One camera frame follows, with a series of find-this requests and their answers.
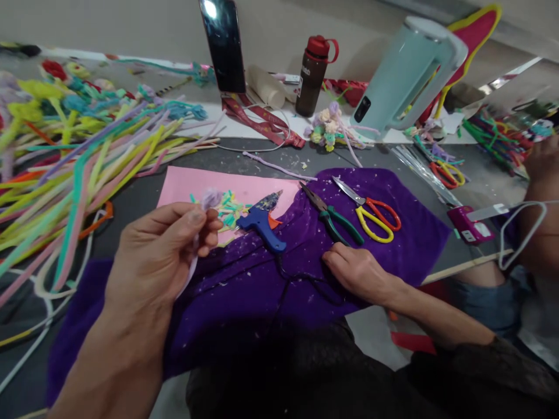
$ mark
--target red bottle cap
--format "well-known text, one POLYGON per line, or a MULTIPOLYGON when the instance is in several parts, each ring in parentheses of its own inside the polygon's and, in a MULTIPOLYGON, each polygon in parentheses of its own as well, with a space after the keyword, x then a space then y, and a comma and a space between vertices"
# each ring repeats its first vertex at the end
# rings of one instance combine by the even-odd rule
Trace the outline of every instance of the red bottle cap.
POLYGON ((325 39, 322 35, 309 37, 309 42, 307 43, 307 50, 315 55, 324 57, 325 60, 328 60, 328 53, 330 51, 330 44, 328 43, 329 41, 331 41, 334 44, 334 47, 336 49, 336 54, 332 61, 327 61, 327 62, 333 63, 338 59, 338 54, 339 54, 338 41, 336 41, 335 39, 325 39))

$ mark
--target hand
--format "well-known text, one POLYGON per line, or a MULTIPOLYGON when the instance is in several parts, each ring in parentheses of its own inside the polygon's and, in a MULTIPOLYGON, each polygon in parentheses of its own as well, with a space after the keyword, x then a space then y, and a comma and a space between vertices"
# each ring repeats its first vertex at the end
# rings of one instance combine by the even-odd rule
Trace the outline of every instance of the hand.
POLYGON ((530 182, 551 182, 559 180, 559 136, 534 144, 530 156, 524 162, 530 182))
POLYGON ((346 290, 371 304, 390 308, 406 286, 400 278, 386 272, 365 249, 335 243, 322 259, 346 290))
POLYGON ((128 224, 121 234, 107 283, 105 306, 133 313, 148 306, 172 307, 188 278, 192 259, 208 256, 223 223, 199 205, 165 205, 128 224), (199 234, 199 246, 194 238, 199 234))

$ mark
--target yellow and red scissors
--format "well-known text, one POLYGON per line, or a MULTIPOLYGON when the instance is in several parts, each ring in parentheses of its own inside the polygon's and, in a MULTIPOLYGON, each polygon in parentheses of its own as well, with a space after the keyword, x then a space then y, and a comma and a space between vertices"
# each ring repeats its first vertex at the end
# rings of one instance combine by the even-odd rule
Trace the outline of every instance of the yellow and red scissors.
POLYGON ((431 169, 433 174, 443 183, 443 185, 447 189, 455 189, 458 186, 462 186, 464 183, 466 183, 464 175, 460 170, 458 170, 458 168, 440 159, 435 159, 435 157, 430 155, 420 145, 414 145, 429 162, 429 168, 431 169))
POLYGON ((332 179, 338 185, 338 187, 348 197, 353 199, 353 201, 358 205, 355 212, 357 213, 357 217, 359 218, 359 222, 361 223, 361 227, 363 227, 363 230, 365 230, 367 235, 369 237, 371 237, 371 239, 373 239, 373 240, 375 240, 376 242, 379 242, 379 243, 390 243, 391 241, 393 241, 394 240, 394 232, 397 232, 397 231, 400 230, 400 228, 402 228, 402 222, 400 221, 400 217, 398 216, 398 214, 396 214, 396 211, 394 211, 392 209, 392 207, 385 204, 384 202, 376 201, 376 200, 371 199, 371 198, 361 198, 361 196, 359 196, 357 194, 357 192, 355 192, 353 189, 351 189, 349 186, 347 186, 338 177, 332 176, 332 179), (369 206, 369 208, 371 208, 371 210, 373 210, 373 212, 376 216, 367 212, 367 211, 365 211, 365 209, 363 208, 363 206, 365 204, 367 204, 369 206), (388 211, 390 213, 390 215, 392 215, 392 217, 394 218, 394 223, 396 225, 393 225, 391 222, 389 222, 377 207, 384 208, 386 211, 388 211), (388 233, 388 237, 386 239, 383 239, 382 237, 378 237, 375 233, 373 233, 369 229, 369 227, 367 226, 367 223, 365 222, 365 217, 369 218, 371 221, 373 221, 375 224, 377 224, 379 227, 381 227, 384 231, 386 231, 388 233))

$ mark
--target scissors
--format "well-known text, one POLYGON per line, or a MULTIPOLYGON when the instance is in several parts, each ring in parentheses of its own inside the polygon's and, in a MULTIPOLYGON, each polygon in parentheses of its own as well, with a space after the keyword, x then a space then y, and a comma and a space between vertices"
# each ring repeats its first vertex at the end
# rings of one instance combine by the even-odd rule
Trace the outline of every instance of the scissors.
POLYGON ((365 230, 367 235, 369 237, 371 237, 371 239, 373 239, 375 242, 379 242, 379 243, 390 243, 391 241, 393 241, 394 240, 394 233, 393 232, 397 232, 397 231, 400 230, 400 228, 402 228, 402 222, 401 222, 400 217, 398 216, 398 214, 396 214, 396 211, 394 211, 392 209, 392 207, 390 207, 389 205, 387 205, 385 203, 382 203, 380 201, 376 201, 376 200, 373 200, 371 198, 361 198, 357 194, 357 192, 355 192, 353 189, 351 189, 349 186, 347 186, 338 177, 332 176, 332 179, 338 185, 338 187, 348 197, 353 199, 353 201, 355 201, 355 203, 358 205, 355 212, 357 212, 357 217, 359 218, 359 222, 361 223, 361 227, 363 227, 363 230, 365 230), (373 210, 373 212, 375 213, 376 216, 374 216, 373 214, 365 211, 365 209, 363 208, 363 205, 365 205, 365 204, 367 204, 369 206, 369 208, 371 208, 371 210, 373 210), (377 208, 377 205, 379 207, 382 207, 385 210, 387 210, 392 215, 392 217, 394 217, 394 221, 396 223, 395 226, 391 222, 389 222, 386 219, 386 217, 380 212, 380 210, 377 208), (367 226, 367 223, 365 222, 365 217, 369 218, 375 224, 377 224, 379 227, 381 227, 384 231, 386 231, 388 233, 388 237, 386 239, 383 239, 382 237, 378 237, 375 233, 373 233, 369 229, 369 227, 367 226))
POLYGON ((414 145, 419 151, 421 151, 421 154, 423 154, 423 156, 429 162, 429 168, 431 169, 433 174, 443 183, 443 185, 447 189, 455 189, 458 186, 462 186, 464 183, 466 183, 464 175, 456 167, 445 163, 442 160, 435 159, 420 145, 414 145))
POLYGON ((340 235, 340 233, 338 233, 334 223, 332 223, 332 219, 336 220, 342 227, 344 227, 358 245, 361 246, 365 243, 364 238, 359 234, 358 230, 353 227, 353 224, 351 224, 347 218, 338 213, 332 205, 326 205, 316 193, 312 192, 302 182, 299 182, 299 184, 313 205, 320 211, 319 220, 321 220, 326 226, 326 230, 334 243, 341 242, 344 245, 351 247, 349 243, 340 235))

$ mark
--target dark clothing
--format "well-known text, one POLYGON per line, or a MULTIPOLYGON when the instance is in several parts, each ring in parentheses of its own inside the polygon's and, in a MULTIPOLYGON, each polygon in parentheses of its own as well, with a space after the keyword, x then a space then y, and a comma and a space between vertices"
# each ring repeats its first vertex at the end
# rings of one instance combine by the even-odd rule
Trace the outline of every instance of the dark clothing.
POLYGON ((497 338, 392 371, 364 355, 345 321, 267 342, 192 372, 187 404, 208 418, 557 418, 559 383, 497 338))

